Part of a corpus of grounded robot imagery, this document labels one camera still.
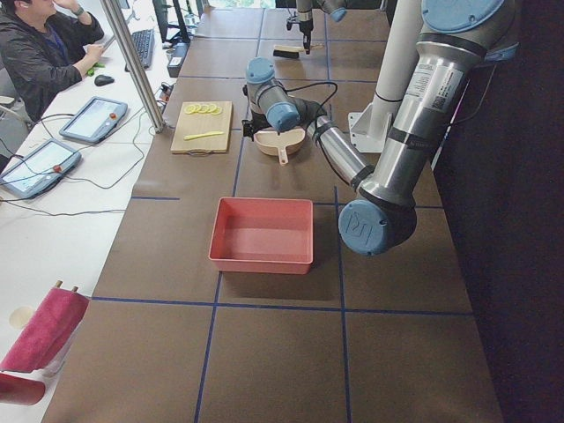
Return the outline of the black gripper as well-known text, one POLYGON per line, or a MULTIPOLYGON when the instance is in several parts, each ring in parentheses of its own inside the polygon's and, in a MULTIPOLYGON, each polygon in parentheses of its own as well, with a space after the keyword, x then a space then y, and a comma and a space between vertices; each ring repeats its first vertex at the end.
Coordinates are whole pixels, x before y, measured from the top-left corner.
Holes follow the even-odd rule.
POLYGON ((303 34, 302 45, 303 51, 306 54, 311 52, 311 33, 312 33, 312 12, 311 11, 298 11, 297 18, 299 29, 303 34))
POLYGON ((243 136, 254 140, 254 136, 258 131, 267 128, 267 120, 265 118, 243 119, 241 126, 243 136))

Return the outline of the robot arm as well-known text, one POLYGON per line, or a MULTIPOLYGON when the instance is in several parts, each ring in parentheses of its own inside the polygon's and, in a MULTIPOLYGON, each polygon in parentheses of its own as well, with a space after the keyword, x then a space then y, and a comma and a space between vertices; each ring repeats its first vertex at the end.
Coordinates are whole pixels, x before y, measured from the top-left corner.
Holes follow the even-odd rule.
POLYGON ((460 101, 469 73, 511 57, 517 1, 398 1, 380 75, 367 107, 368 137, 382 150, 370 164, 312 100, 293 97, 273 63, 252 59, 244 93, 252 117, 244 135, 297 127, 319 145, 334 172, 358 194, 339 214, 347 247, 375 256, 406 241, 417 225, 413 190, 460 101))
POLYGON ((302 34, 302 44, 307 55, 311 51, 311 35, 314 29, 313 9, 316 4, 334 22, 341 21, 347 13, 347 2, 338 0, 297 0, 296 12, 288 20, 287 27, 297 24, 302 34))

